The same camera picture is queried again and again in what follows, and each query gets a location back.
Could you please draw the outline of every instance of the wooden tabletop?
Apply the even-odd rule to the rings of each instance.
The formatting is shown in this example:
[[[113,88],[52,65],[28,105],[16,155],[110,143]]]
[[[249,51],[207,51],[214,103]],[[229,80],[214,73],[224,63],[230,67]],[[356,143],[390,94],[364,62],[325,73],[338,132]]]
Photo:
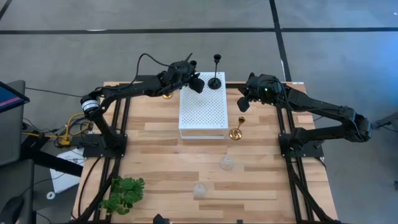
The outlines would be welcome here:
[[[116,85],[107,82],[105,85]],[[305,91],[302,83],[288,83]],[[127,215],[113,214],[113,223],[152,223],[158,213],[174,223],[294,223],[294,210],[287,177],[286,164],[280,155],[277,135],[280,133],[276,108],[251,103],[245,112],[236,105],[241,94],[227,89],[229,128],[241,126],[242,139],[182,140],[178,131],[179,91],[173,98],[147,96],[131,99],[127,122],[128,145],[121,161],[121,177],[142,177],[146,182],[144,198],[134,204]],[[110,124],[114,104],[104,117]],[[287,115],[285,128],[289,132]],[[296,127],[313,129],[310,113],[293,113]],[[118,127],[122,117],[119,116]],[[229,155],[234,166],[225,171],[219,161]],[[77,216],[77,203],[81,186],[95,158],[85,162],[78,195],[73,209]],[[82,210],[98,192],[104,159],[94,168],[83,192]],[[325,168],[313,158],[303,158],[308,188],[326,214],[337,218]],[[193,196],[193,186],[204,183],[207,195]],[[306,218],[303,198],[300,206]]]

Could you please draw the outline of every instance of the artificial plant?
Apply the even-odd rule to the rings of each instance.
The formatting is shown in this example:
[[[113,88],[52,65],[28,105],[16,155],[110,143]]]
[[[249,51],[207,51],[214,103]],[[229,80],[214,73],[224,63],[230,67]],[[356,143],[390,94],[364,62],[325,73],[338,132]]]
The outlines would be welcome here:
[[[125,215],[130,212],[132,205],[142,199],[145,186],[144,179],[134,180],[133,178],[121,178],[120,176],[112,179],[112,193],[109,200],[101,202],[101,208],[106,209],[106,213],[110,214],[118,212]]]

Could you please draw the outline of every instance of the black floor stripe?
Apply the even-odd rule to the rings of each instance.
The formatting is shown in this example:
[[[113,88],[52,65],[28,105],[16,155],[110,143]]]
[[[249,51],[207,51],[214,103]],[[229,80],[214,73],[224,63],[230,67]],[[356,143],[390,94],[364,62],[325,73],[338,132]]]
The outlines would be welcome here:
[[[398,27],[281,28],[282,32],[397,32]]]
[[[7,0],[6,3],[4,3],[4,5],[2,6],[2,9],[0,11],[0,20],[1,18],[4,16],[4,13],[6,13],[8,7],[10,6],[12,0]]]
[[[266,27],[224,27],[224,28],[172,28],[172,29],[105,29],[105,30],[0,30],[3,35],[38,34],[194,34],[194,33],[250,33],[274,32]]]
[[[271,6],[272,19],[274,20],[274,25],[275,25],[275,34],[276,34],[276,41],[278,42],[279,55],[280,55],[280,59],[283,62],[285,81],[291,82],[292,76],[290,75],[289,63],[287,63],[286,50],[285,50],[284,40],[282,37],[282,32],[280,29],[278,12],[276,9],[275,0],[269,0],[269,4]]]

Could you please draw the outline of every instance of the computer screen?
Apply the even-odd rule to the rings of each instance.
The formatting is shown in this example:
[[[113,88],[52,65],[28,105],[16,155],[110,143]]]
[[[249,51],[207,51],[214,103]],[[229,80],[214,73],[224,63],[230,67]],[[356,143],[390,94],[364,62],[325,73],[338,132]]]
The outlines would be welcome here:
[[[0,113],[28,102],[28,97],[0,82]]]

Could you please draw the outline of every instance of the brass candlestick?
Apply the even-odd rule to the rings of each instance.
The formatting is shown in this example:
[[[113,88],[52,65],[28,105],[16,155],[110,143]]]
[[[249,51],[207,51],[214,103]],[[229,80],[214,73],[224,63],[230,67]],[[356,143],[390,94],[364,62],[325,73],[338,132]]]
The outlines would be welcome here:
[[[237,128],[233,128],[229,131],[229,136],[231,139],[239,140],[242,138],[242,131],[239,130],[239,127],[244,123],[244,117],[239,117],[239,125]]]
[[[163,95],[163,99],[169,100],[173,97],[173,93],[170,93],[169,95]]]

